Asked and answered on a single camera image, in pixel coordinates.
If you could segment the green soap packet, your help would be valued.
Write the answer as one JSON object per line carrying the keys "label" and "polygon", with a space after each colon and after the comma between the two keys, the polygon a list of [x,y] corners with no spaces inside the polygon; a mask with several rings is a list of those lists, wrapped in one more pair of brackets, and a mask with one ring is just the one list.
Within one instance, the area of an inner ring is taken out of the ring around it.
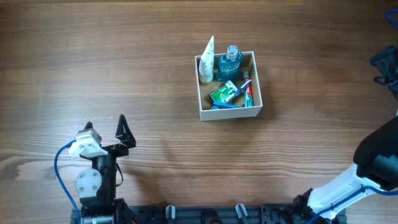
{"label": "green soap packet", "polygon": [[239,94],[238,87],[231,80],[228,80],[221,88],[211,93],[210,98],[213,102],[230,103]]}

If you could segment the green white toothpaste tube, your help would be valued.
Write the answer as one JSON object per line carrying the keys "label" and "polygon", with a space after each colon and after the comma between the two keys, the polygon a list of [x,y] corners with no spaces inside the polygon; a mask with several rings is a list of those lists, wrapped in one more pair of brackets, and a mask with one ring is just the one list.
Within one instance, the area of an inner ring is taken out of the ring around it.
{"label": "green white toothpaste tube", "polygon": [[244,91],[244,106],[246,108],[254,106],[254,101],[252,97],[252,89],[251,89],[251,78],[249,77],[249,72],[244,72],[244,81],[249,82],[246,85],[245,91]]}

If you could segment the white leaf-print tube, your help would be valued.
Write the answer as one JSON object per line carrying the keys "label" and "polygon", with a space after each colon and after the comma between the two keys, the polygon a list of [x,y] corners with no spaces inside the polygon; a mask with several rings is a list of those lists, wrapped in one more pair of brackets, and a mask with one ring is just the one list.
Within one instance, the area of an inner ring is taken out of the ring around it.
{"label": "white leaf-print tube", "polygon": [[214,37],[209,40],[204,52],[200,57],[199,64],[199,81],[208,85],[213,80],[214,72]]}

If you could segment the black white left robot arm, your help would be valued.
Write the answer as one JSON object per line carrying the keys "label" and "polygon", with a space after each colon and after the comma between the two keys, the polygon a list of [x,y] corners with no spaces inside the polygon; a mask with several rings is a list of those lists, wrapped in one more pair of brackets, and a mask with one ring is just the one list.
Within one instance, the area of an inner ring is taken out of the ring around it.
{"label": "black white left robot arm", "polygon": [[91,161],[91,167],[82,170],[75,179],[81,208],[72,210],[72,224],[139,222],[125,200],[116,198],[116,188],[120,186],[116,175],[121,172],[117,158],[128,156],[129,149],[136,147],[124,115],[119,117],[115,138],[120,142],[102,146],[101,136],[89,122],[69,149],[71,156]]}

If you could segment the blue mouthwash bottle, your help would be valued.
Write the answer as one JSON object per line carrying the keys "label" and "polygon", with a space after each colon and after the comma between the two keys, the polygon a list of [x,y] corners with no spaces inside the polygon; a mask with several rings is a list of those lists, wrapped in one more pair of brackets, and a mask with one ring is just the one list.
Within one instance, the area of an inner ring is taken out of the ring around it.
{"label": "blue mouthwash bottle", "polygon": [[243,55],[235,45],[230,45],[227,53],[218,60],[218,71],[216,80],[224,82],[235,80],[239,77],[240,65],[243,62]]}

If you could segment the blue disposable razor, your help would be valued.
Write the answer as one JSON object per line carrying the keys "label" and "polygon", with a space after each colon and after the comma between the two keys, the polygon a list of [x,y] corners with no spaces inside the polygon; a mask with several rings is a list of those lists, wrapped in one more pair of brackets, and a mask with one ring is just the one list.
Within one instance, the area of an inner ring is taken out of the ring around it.
{"label": "blue disposable razor", "polygon": [[236,106],[236,105],[227,104],[227,103],[220,103],[220,102],[214,102],[213,105],[217,106],[217,107],[220,107],[220,108],[244,108],[245,107],[245,105]]}

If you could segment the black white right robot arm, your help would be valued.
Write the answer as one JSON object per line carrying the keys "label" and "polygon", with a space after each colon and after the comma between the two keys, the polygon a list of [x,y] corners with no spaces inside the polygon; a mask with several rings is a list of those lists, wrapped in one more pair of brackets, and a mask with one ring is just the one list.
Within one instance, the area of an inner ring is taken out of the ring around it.
{"label": "black white right robot arm", "polygon": [[290,221],[333,222],[337,215],[372,194],[397,195],[397,117],[365,137],[353,163],[322,187],[299,195],[290,207]]}

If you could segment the blue white toothbrush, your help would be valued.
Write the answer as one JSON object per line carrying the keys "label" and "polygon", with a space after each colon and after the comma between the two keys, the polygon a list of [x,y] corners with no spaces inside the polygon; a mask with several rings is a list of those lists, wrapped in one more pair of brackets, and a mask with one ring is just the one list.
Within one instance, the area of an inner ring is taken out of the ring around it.
{"label": "blue white toothbrush", "polygon": [[227,81],[220,89],[210,94],[213,105],[222,108],[238,108],[238,106],[232,105],[231,102],[250,84],[251,80],[248,80],[240,88],[236,88],[232,81]]}

